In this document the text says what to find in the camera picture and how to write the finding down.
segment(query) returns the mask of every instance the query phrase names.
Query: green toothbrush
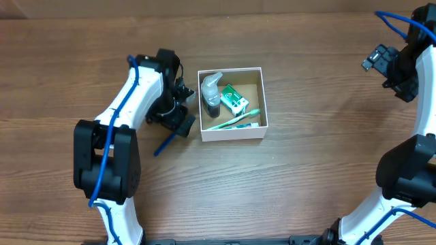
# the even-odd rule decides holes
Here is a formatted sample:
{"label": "green toothbrush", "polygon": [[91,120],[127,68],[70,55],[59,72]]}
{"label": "green toothbrush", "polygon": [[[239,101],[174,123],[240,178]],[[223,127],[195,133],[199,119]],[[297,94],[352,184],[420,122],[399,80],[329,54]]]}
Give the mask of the green toothbrush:
{"label": "green toothbrush", "polygon": [[234,123],[237,123],[237,122],[239,122],[240,120],[242,120],[242,119],[244,119],[246,117],[253,118],[253,117],[255,117],[255,116],[259,115],[259,114],[260,114],[260,109],[254,109],[254,110],[251,110],[249,113],[245,113],[243,115],[240,115],[240,116],[238,116],[236,118],[233,118],[232,120],[229,120],[228,122],[225,122],[225,123],[220,124],[218,126],[214,126],[214,127],[208,128],[207,130],[220,129],[222,127],[229,126],[229,125],[232,125]]}

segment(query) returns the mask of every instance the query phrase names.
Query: bottle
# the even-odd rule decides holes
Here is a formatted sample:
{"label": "bottle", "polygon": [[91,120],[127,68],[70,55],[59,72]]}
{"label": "bottle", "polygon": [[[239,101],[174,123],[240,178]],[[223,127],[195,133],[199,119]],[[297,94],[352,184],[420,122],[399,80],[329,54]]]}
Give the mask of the bottle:
{"label": "bottle", "polygon": [[202,83],[203,106],[207,114],[211,118],[216,118],[219,116],[219,104],[221,100],[219,98],[217,83],[222,76],[223,74],[221,72],[217,72],[203,79],[203,83]]}

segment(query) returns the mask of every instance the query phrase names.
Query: open box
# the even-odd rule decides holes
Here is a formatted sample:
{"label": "open box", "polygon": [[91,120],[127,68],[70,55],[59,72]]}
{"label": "open box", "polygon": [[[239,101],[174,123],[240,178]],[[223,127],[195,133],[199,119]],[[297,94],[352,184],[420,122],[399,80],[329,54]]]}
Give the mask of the open box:
{"label": "open box", "polygon": [[[260,114],[253,118],[244,118],[234,125],[247,123],[259,123],[259,127],[242,129],[216,129],[207,130],[210,127],[225,123],[235,116],[222,103],[220,114],[216,118],[211,118],[203,106],[201,98],[201,83],[206,76],[222,72],[223,76],[218,81],[218,90],[222,91],[227,84],[231,84],[234,89],[249,101],[245,112],[253,109],[260,109]],[[217,69],[208,71],[198,71],[198,103],[200,104],[200,130],[204,142],[215,140],[239,140],[239,139],[262,139],[268,129],[268,117],[266,115],[266,102],[264,93],[264,81],[262,79],[262,69],[260,67],[236,68],[236,69]]]}

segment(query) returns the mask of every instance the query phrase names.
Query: wooden table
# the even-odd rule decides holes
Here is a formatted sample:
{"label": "wooden table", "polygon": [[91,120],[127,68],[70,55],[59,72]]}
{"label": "wooden table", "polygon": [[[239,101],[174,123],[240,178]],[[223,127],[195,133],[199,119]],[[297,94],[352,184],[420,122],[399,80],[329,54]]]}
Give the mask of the wooden table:
{"label": "wooden table", "polygon": [[[192,88],[197,70],[262,67],[270,129],[262,141],[202,143],[196,122],[187,140],[155,158],[169,132],[144,125],[135,204],[148,237],[322,233],[369,195],[380,157],[414,126],[416,101],[397,99],[360,66],[380,43],[404,46],[371,13],[2,20],[0,244],[105,238],[97,210],[73,185],[74,126],[113,100],[127,54],[158,48],[176,51]],[[429,204],[417,213],[436,221],[435,211]],[[383,235],[387,244],[436,238],[408,217]]]}

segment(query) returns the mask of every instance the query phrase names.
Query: toothbrush head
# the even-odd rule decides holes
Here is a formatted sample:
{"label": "toothbrush head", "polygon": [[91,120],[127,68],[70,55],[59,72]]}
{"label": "toothbrush head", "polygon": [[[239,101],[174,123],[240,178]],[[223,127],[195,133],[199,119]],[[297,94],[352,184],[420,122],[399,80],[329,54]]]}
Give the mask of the toothbrush head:
{"label": "toothbrush head", "polygon": [[260,109],[254,109],[248,113],[248,117],[253,118],[259,114],[260,114]]}

